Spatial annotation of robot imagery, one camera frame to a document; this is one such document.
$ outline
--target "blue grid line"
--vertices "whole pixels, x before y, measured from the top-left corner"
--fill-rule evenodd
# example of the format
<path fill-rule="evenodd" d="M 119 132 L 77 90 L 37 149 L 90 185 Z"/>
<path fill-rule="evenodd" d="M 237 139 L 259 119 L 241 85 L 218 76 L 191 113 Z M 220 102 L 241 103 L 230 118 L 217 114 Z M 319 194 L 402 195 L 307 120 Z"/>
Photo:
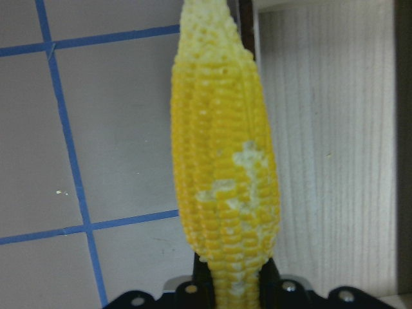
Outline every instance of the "blue grid line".
<path fill-rule="evenodd" d="M 102 34 L 102 35 L 93 35 L 91 37 L 77 37 L 75 39 L 66 39 L 66 40 L 60 40 L 60 41 L 52 41 L 50 39 L 49 41 L 45 41 L 41 43 L 0 48 L 0 57 L 20 55 L 24 53 L 43 52 L 48 49 L 48 47 L 50 46 L 50 43 L 52 43 L 54 46 L 53 50 L 62 50 L 65 48 L 75 48 L 75 47 L 105 44 L 105 43 L 111 43 L 111 42 L 144 39 L 144 38 L 149 38 L 149 37 L 157 37 L 160 35 L 176 34 L 176 33 L 179 33 L 179 31 L 180 31 L 180 26 L 178 24 L 173 24 L 171 26 L 165 26 L 165 27 L 157 27 L 157 28 L 150 28 L 150 29 L 143 29 L 143 30 L 133 30 L 133 31 L 126 31 L 126 32 L 117 32 L 117 33 Z"/>
<path fill-rule="evenodd" d="M 179 216 L 178 210 L 175 209 L 173 211 L 162 211 L 162 212 L 155 212 L 152 214 L 143 214 L 140 216 L 133 216 L 130 218 L 122 218 L 122 219 L 96 222 L 96 223 L 92 223 L 89 227 L 90 227 L 90 230 L 103 230 L 103 229 L 111 229 L 113 227 L 123 227 L 124 225 L 130 225 L 130 224 L 175 218 L 178 216 Z M 7 245 L 9 243 L 22 243 L 25 241 L 52 238 L 56 236 L 66 236 L 66 235 L 83 233 L 83 232 L 87 232 L 86 227 L 84 225 L 76 225 L 73 227 L 65 227 L 63 229 L 45 230 L 42 232 L 34 232 L 34 233 L 27 233 L 27 234 L 15 235 L 15 236 L 2 237 L 0 238 L 0 245 Z"/>
<path fill-rule="evenodd" d="M 39 16 L 41 34 L 44 42 L 50 42 L 52 35 L 50 34 L 49 22 L 47 20 L 46 7 L 43 0 L 35 0 L 37 15 Z"/>
<path fill-rule="evenodd" d="M 83 225 L 77 225 L 75 227 L 66 227 L 65 229 L 45 230 L 43 232 L 36 232 L 36 233 L 29 233 L 29 234 L 22 234 L 22 235 L 0 238 L 0 245 L 7 245 L 9 243 L 21 243 L 24 241 L 51 238 L 51 237 L 61 236 L 61 235 L 71 235 L 71 234 L 76 234 L 76 233 L 81 233 L 81 232 L 84 232 Z"/>
<path fill-rule="evenodd" d="M 37 53 L 46 50 L 44 43 L 27 44 L 0 48 L 0 57 L 21 55 L 22 53 Z"/>
<path fill-rule="evenodd" d="M 68 150 L 68 156 L 71 166 L 71 173 L 73 175 L 77 198 L 79 200 L 80 213 L 83 219 L 83 226 L 88 239 L 88 247 L 91 258 L 91 264 L 93 266 L 93 271 L 95 274 L 95 281 L 97 284 L 98 295 L 100 297 L 100 302 L 102 306 L 108 303 L 108 297 L 106 294 L 106 289 L 104 286 L 104 280 L 102 275 L 102 269 L 100 267 L 100 261 L 98 260 L 97 248 L 95 243 L 95 238 L 93 231 L 90 226 L 90 216 L 88 211 L 88 206 L 86 203 L 86 195 L 84 194 L 84 188 L 82 183 L 82 178 L 80 175 L 79 163 L 77 161 L 77 155 L 75 150 L 75 144 L 71 134 L 70 122 L 68 117 L 68 112 L 66 109 L 66 102 L 64 100 L 63 88 L 61 84 L 59 68 L 57 66 L 56 57 L 54 54 L 55 43 L 52 42 L 50 35 L 50 28 L 48 26 L 46 8 L 44 6 L 43 0 L 36 0 L 36 8 L 39 16 L 39 22 L 41 24 L 41 31 L 43 35 L 44 42 L 47 44 L 46 56 L 48 58 L 48 64 L 51 74 L 51 80 L 53 83 L 53 89 L 57 99 L 57 104 L 59 107 L 59 116 L 62 123 L 64 138 L 66 140 L 66 146 Z"/>
<path fill-rule="evenodd" d="M 179 33 L 180 26 L 173 24 L 171 26 L 150 28 L 144 30 L 133 30 L 126 32 L 117 32 L 110 34 L 94 35 L 91 37 L 79 37 L 76 39 L 66 39 L 56 41 L 56 49 L 73 48 L 87 45 L 103 44 L 109 42 L 127 41 L 134 39 L 144 39 L 147 37 L 158 37 L 159 35 L 169 35 Z"/>
<path fill-rule="evenodd" d="M 135 216 L 135 217 L 130 217 L 130 218 L 122 218 L 122 219 L 117 219 L 117 220 L 92 223 L 91 226 L 93 230 L 101 230 L 101 229 L 109 229 L 111 227 L 121 227 L 124 225 L 135 224 L 135 223 L 143 223 L 143 222 L 148 222 L 148 221 L 174 218 L 178 216 L 179 216 L 179 213 L 177 210 L 163 211 L 163 212 L 156 212 L 154 214 L 143 214 L 141 216 Z"/>

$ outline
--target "black holder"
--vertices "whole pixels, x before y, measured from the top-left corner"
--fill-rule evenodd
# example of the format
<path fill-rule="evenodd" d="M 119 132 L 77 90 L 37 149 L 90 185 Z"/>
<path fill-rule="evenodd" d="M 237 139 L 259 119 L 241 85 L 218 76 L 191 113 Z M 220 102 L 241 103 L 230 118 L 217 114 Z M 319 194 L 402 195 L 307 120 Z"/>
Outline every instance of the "black holder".
<path fill-rule="evenodd" d="M 262 309 L 393 309 L 369 294 L 350 286 L 332 290 L 327 299 L 317 295 L 304 279 L 282 278 L 271 258 L 259 272 L 260 303 Z M 214 309 L 214 289 L 207 263 L 195 254 L 192 279 L 165 291 L 155 300 L 142 291 L 122 294 L 104 309 Z"/>

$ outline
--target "ear of corn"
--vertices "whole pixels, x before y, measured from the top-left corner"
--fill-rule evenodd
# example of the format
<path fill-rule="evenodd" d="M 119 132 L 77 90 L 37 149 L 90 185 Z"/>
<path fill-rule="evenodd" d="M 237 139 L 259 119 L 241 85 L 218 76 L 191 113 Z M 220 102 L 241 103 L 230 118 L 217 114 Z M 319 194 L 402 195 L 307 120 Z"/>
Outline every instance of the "ear of corn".
<path fill-rule="evenodd" d="M 258 272 L 279 223 L 262 87 L 224 0 L 185 0 L 172 78 L 176 194 L 218 308 L 259 308 Z"/>

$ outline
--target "yellow corn kernel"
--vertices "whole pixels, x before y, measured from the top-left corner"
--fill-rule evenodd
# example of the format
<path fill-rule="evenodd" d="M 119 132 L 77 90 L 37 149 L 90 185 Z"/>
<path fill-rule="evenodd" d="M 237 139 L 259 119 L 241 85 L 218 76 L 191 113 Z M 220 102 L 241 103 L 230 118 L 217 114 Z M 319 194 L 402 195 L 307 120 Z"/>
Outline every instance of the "yellow corn kernel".
<path fill-rule="evenodd" d="M 185 0 L 172 77 L 174 182 L 217 309 L 259 308 L 279 191 L 262 87 L 226 0 Z"/>

